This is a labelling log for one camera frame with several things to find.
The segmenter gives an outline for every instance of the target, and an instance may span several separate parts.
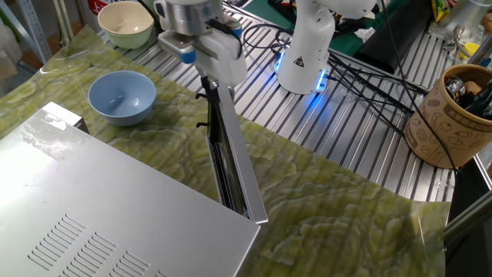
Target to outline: logo sticker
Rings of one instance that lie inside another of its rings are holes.
[[[297,60],[295,60],[294,64],[304,67],[304,62],[302,61],[302,57],[299,57]]]

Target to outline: cream bowl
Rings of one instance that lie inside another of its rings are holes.
[[[105,6],[98,15],[99,26],[109,40],[121,48],[145,44],[152,33],[154,19],[138,2],[123,1]]]

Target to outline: ventilation slot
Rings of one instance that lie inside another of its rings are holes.
[[[61,276],[93,276],[115,249],[115,244],[95,233],[63,270]]]
[[[164,275],[164,273],[162,273],[160,270],[159,272],[157,272],[157,274],[155,275],[155,277],[167,277],[166,275]]]
[[[109,275],[112,277],[139,277],[144,275],[148,267],[148,263],[143,262],[127,251]]]
[[[28,254],[28,258],[49,270],[61,258],[85,227],[65,215]]]

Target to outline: blue led light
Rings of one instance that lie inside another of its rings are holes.
[[[318,90],[318,91],[323,90],[321,88],[321,83],[323,82],[325,72],[326,72],[326,69],[323,69],[323,72],[321,73],[320,78],[317,80],[316,90]]]
[[[280,63],[282,62],[282,58],[284,57],[284,53],[285,53],[285,51],[283,51],[282,54],[280,54],[280,58],[278,59],[278,63],[275,66],[275,71],[278,71],[278,69],[280,68]]]

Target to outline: yellow object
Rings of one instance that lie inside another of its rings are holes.
[[[439,22],[447,13],[449,13],[449,5],[447,0],[430,0],[434,19]]]
[[[468,52],[468,54],[470,54],[470,55],[474,55],[474,54],[475,54],[475,52],[478,50],[478,48],[479,48],[479,47],[480,47],[479,45],[476,45],[476,44],[474,44],[473,42],[467,42],[467,43],[465,43],[465,45],[464,45],[464,47],[463,47],[463,48],[464,48],[464,49]],[[465,54],[463,54],[462,52],[460,52],[460,57],[461,57],[462,59],[467,59],[467,58],[468,58],[468,57],[467,57]]]

